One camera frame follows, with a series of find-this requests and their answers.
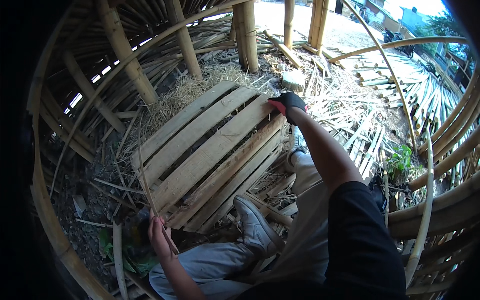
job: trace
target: leg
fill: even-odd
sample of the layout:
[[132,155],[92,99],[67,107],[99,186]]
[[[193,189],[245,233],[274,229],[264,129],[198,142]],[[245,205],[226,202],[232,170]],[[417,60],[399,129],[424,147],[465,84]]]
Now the leg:
[[[302,138],[293,137],[294,141]],[[312,158],[296,150],[287,156],[297,179],[292,191],[298,195],[298,214],[288,231],[287,244],[274,268],[261,281],[309,279],[323,283],[328,266],[328,191]]]
[[[254,259],[253,252],[240,242],[204,244],[179,255],[180,263],[207,298],[219,300],[239,295],[251,287],[223,278],[241,271]],[[165,300],[177,299],[160,264],[150,271],[149,280]]]

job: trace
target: white sneaker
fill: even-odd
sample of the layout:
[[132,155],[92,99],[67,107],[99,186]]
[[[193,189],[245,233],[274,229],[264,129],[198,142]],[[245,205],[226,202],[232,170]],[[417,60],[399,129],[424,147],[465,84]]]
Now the white sneaker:
[[240,214],[242,225],[242,243],[254,252],[259,251],[262,258],[282,252],[285,243],[278,234],[270,228],[258,208],[247,199],[235,196],[233,205]]
[[287,154],[287,166],[293,168],[293,164],[290,161],[292,154],[296,151],[302,151],[303,153],[308,153],[307,143],[301,134],[300,129],[297,126],[292,125],[292,133],[290,134],[290,149]]

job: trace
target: work glove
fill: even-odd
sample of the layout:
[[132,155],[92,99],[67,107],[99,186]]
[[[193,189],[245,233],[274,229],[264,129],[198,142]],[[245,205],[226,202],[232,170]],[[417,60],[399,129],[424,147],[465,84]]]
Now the work glove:
[[297,126],[297,125],[288,116],[288,110],[287,109],[291,108],[291,107],[297,107],[297,108],[300,108],[301,110],[303,110],[304,112],[307,112],[307,105],[305,104],[305,102],[300,97],[298,97],[298,95],[296,95],[293,92],[282,93],[282,95],[280,95],[280,97],[269,98],[268,102],[271,105],[275,106],[282,113],[282,115],[287,117],[287,122],[288,123],[290,123],[292,125],[295,125],[295,126]]

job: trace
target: sky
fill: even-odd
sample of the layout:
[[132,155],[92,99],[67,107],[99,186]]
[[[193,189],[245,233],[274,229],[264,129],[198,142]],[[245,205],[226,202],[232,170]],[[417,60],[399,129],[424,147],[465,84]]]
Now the sky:
[[410,9],[415,6],[418,12],[432,16],[446,10],[441,0],[386,0],[384,9],[398,20],[402,18],[403,13],[400,6]]

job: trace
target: wooden pallet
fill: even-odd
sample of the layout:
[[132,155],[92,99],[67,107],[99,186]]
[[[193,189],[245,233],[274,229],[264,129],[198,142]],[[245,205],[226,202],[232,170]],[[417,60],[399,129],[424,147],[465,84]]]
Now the wooden pallet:
[[[146,180],[167,226],[206,232],[266,171],[280,154],[285,123],[272,110],[266,95],[222,81],[142,145]],[[131,165],[139,172],[137,152]]]

